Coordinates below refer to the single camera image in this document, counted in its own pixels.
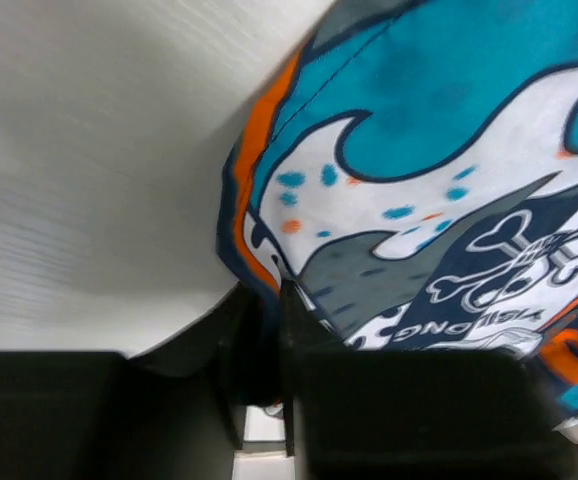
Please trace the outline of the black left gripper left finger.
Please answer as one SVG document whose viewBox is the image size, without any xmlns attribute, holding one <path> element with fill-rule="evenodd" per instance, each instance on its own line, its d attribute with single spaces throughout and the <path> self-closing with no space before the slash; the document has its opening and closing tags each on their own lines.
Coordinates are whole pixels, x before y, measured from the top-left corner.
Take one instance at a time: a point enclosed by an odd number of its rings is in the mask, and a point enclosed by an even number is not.
<svg viewBox="0 0 578 480">
<path fill-rule="evenodd" d="M 256 300 L 231 294 L 151 352 L 0 352 L 0 479 L 228 479 L 232 362 Z"/>
</svg>

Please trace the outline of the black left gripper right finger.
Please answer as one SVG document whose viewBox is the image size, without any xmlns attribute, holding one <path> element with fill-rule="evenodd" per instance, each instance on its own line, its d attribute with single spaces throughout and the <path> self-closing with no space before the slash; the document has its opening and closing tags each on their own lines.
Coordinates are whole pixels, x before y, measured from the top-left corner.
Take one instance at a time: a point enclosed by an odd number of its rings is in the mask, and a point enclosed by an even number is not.
<svg viewBox="0 0 578 480">
<path fill-rule="evenodd" d="M 492 351 L 346 347 L 281 288 L 286 451 L 299 479 L 578 479 L 535 374 Z"/>
</svg>

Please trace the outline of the colourful patterned shorts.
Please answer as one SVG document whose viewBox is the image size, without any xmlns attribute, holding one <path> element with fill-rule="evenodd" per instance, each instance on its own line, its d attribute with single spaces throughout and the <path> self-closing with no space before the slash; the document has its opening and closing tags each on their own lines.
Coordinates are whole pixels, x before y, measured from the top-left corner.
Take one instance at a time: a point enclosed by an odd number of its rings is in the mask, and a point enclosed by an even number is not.
<svg viewBox="0 0 578 480">
<path fill-rule="evenodd" d="M 497 350 L 578 430 L 578 1 L 340 1 L 223 170 L 218 254 L 359 350 Z"/>
</svg>

